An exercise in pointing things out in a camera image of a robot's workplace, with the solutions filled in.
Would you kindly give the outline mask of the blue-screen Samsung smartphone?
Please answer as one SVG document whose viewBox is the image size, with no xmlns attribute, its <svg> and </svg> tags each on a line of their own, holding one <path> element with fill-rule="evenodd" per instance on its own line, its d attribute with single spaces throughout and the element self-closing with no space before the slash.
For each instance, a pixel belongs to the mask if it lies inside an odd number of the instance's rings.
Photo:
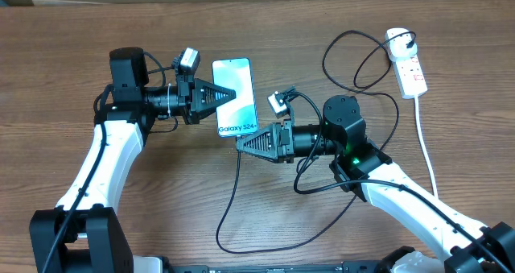
<svg viewBox="0 0 515 273">
<path fill-rule="evenodd" d="M 238 137 L 259 128 L 253 89 L 251 64 L 248 58 L 212 62 L 215 85 L 235 92 L 236 97 L 216 108 L 217 133 L 221 138 Z"/>
</svg>

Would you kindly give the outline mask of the white power extension strip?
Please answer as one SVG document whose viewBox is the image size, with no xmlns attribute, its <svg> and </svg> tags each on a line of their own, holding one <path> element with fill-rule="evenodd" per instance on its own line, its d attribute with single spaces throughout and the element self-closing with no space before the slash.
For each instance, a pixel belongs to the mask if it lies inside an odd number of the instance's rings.
<svg viewBox="0 0 515 273">
<path fill-rule="evenodd" d="M 393 67 L 403 99 L 419 97 L 428 90 L 417 56 L 395 61 Z"/>
</svg>

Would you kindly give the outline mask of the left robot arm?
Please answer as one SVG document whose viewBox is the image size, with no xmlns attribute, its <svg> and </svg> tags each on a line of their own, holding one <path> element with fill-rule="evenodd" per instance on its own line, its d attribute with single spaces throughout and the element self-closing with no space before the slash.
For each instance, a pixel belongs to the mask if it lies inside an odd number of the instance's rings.
<svg viewBox="0 0 515 273">
<path fill-rule="evenodd" d="M 138 47 L 109 54 L 112 82 L 95 99 L 93 141 L 72 185 L 55 208 L 35 211 L 29 225 L 39 272 L 171 272 L 165 257 L 136 256 L 117 219 L 130 168 L 157 120 L 188 125 L 235 99 L 232 89 L 195 76 L 200 54 L 186 48 L 174 58 L 176 82 L 150 87 Z"/>
</svg>

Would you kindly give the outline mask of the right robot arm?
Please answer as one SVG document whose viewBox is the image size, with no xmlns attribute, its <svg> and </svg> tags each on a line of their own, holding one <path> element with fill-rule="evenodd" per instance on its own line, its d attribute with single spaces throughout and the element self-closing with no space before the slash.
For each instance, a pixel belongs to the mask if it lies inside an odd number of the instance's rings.
<svg viewBox="0 0 515 273">
<path fill-rule="evenodd" d="M 446 272 L 514 270 L 514 230 L 504 222 L 493 227 L 457 212 L 416 184 L 365 133 L 357 99 L 329 98 L 318 125 L 276 122 L 239 139 L 239 152 L 272 163 L 297 157 L 334 155 L 335 187 L 353 192 L 388 213 L 421 240 Z"/>
</svg>

